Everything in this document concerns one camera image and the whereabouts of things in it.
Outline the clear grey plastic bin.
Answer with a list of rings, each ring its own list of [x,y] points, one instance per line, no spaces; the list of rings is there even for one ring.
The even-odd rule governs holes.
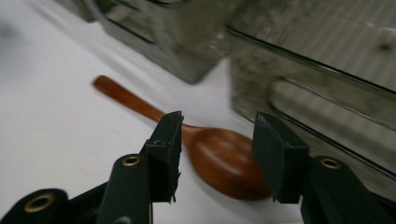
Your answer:
[[[226,30],[233,110],[279,117],[396,202],[396,0],[250,0]]]
[[[225,23],[244,0],[92,0],[105,31],[186,83],[229,52]]]

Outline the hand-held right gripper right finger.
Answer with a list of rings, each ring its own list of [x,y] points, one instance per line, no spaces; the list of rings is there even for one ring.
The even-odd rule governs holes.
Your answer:
[[[297,203],[301,174],[308,164],[309,146],[279,118],[258,112],[252,152],[274,201]]]

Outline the brown wooden spoon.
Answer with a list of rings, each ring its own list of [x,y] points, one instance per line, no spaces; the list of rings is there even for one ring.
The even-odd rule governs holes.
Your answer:
[[[164,116],[155,106],[109,77],[96,77],[92,85],[107,97],[148,119],[159,121]],[[250,138],[228,129],[189,124],[182,126],[181,135],[195,173],[208,186],[243,201],[259,201],[270,196],[251,152]]]

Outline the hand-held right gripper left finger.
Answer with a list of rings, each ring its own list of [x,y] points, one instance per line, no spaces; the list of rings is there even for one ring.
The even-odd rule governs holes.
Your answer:
[[[181,154],[180,111],[160,118],[142,153],[148,158],[150,197],[153,203],[174,202],[180,176]]]

